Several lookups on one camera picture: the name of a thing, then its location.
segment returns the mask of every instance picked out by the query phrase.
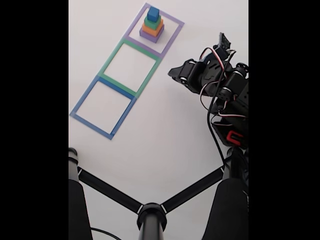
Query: purple block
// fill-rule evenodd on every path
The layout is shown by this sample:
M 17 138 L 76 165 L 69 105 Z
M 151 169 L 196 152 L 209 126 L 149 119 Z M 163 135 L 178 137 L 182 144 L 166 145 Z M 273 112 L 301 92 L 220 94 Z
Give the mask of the purple block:
M 150 40 L 151 42 L 153 43 L 157 43 L 158 39 L 160 38 L 162 32 L 164 31 L 165 29 L 165 25 L 163 24 L 161 30 L 159 31 L 158 35 L 157 36 L 152 36 L 150 35 L 149 33 L 146 33 L 142 30 L 142 28 L 140 29 L 140 36 L 145 38 L 145 39 L 148 39 Z

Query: red and white wire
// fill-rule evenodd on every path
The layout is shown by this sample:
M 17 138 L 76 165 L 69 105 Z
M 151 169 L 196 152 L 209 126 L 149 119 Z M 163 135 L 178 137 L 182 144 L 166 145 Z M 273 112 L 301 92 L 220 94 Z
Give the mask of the red and white wire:
M 226 109 L 227 103 L 228 103 L 228 101 L 224 102 L 224 107 L 223 107 L 222 111 Z M 247 118 L 244 115 L 238 115 L 238 114 L 221 114 L 220 111 L 218 111 L 218 115 L 221 116 L 221 117 Z
M 217 125 L 217 126 L 232 126 L 232 124 L 220 124 L 220 123 L 212 123 L 213 125 Z
M 214 50 L 212 47 L 206 47 L 206 48 L 203 50 L 203 52 L 202 52 L 199 60 L 201 60 L 201 59 L 203 58 L 206 50 L 208 50 L 208 49 L 211 50 L 211 52 L 213 53 L 213 55 L 215 56 L 215 58 L 218 60 L 218 62 L 219 62 L 219 64 L 220 64 L 220 67 L 222 68 L 222 70 L 224 70 L 224 69 L 225 69 L 224 64 L 222 63 L 222 61 L 221 61 L 219 55 L 217 54 L 216 50 Z
M 234 117 L 234 118 L 248 118 L 247 116 L 244 115 L 238 115 L 238 114 L 221 114 L 220 112 L 218 112 L 218 115 L 220 117 Z
M 203 106 L 207 111 L 209 111 L 209 109 L 208 109 L 208 108 L 204 105 L 204 103 L 202 102 L 202 94 L 203 94 L 205 88 L 206 88 L 209 84 L 216 84 L 216 83 L 218 83 L 218 81 L 208 82 L 208 83 L 206 83 L 206 84 L 202 87 L 202 89 L 201 89 L 201 91 L 200 91 L 200 102 L 201 102 L 202 106 Z

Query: purple square outline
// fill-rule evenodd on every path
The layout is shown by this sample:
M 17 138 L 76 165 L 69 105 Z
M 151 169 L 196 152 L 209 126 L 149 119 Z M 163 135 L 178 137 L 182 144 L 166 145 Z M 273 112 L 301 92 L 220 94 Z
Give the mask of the purple square outline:
M 142 14 L 144 14 L 145 10 L 147 8 L 153 7 L 151 6 L 149 3 L 145 3 L 144 6 L 141 8 L 140 12 L 138 13 L 138 15 L 135 17 L 135 19 L 133 20 L 133 22 L 131 23 L 131 25 L 129 26 L 129 28 L 127 29 L 127 31 L 125 32 L 125 34 L 123 35 L 123 38 L 127 39 L 128 41 L 134 43 L 135 45 L 138 45 L 139 47 L 147 50 L 148 52 L 156 55 L 157 57 L 163 59 L 164 56 L 166 55 L 166 53 L 168 52 L 169 48 L 171 47 L 171 45 L 173 44 L 173 42 L 175 41 L 175 39 L 177 38 L 178 34 L 180 33 L 183 25 L 185 24 L 184 22 L 176 19 L 175 17 L 159 10 L 159 14 L 161 16 L 166 17 L 167 19 L 170 19 L 171 21 L 175 22 L 178 24 L 178 27 L 176 28 L 176 30 L 174 31 L 173 35 L 171 36 L 170 40 L 168 41 L 168 43 L 166 44 L 165 48 L 163 49 L 163 51 L 157 52 L 156 50 L 153 50 L 152 48 L 144 45 L 143 43 L 133 39 L 132 37 L 129 36 L 129 34 L 131 33 L 131 31 L 134 29 L 135 25 L 137 24 L 137 22 L 139 21 L 139 19 L 142 17 Z

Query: red component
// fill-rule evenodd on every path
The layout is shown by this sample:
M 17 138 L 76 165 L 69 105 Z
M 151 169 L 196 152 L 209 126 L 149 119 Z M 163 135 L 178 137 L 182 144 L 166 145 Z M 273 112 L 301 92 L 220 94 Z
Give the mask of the red component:
M 232 135 L 237 135 L 240 138 L 243 138 L 244 136 L 241 135 L 240 133 L 237 133 L 236 131 L 232 131 L 232 130 L 229 131 L 228 135 L 226 136 L 226 140 L 227 141 L 229 141 L 229 142 L 231 142 L 231 143 L 233 143 L 233 144 L 235 144 L 237 146 L 241 146 L 241 142 L 231 138 Z

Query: blue square outline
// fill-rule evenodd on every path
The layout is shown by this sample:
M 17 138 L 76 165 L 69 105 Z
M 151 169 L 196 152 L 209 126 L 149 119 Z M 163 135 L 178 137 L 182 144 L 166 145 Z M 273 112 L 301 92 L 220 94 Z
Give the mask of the blue square outline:
M 87 96 L 89 95 L 89 93 L 94 88 L 94 86 L 96 85 L 97 82 L 101 82 L 101 83 L 105 84 L 106 86 L 110 87 L 111 89 L 117 91 L 121 95 L 123 95 L 131 100 L 129 105 L 126 107 L 123 114 L 121 115 L 120 119 L 118 120 L 118 122 L 116 123 L 114 128 L 112 129 L 111 133 L 107 133 L 106 131 L 102 130 L 101 128 L 95 126 L 94 124 L 88 122 L 84 118 L 77 115 L 77 111 L 79 110 L 81 105 L 84 103 Z M 134 97 L 133 95 L 131 95 L 130 93 L 122 90 L 120 87 L 118 87 L 118 86 L 112 84 L 111 82 L 103 79 L 102 77 L 96 75 L 69 115 L 70 115 L 70 117 L 78 120 L 82 124 L 86 125 L 87 127 L 91 128 L 92 130 L 96 131 L 97 133 L 103 135 L 104 137 L 108 138 L 109 140 L 112 140 L 112 138 L 114 137 L 114 135 L 116 134 L 116 132 L 120 128 L 121 124 L 123 123 L 123 121 L 127 117 L 128 113 L 130 112 L 131 108 L 135 104 L 136 100 L 137 100 L 137 98 Z

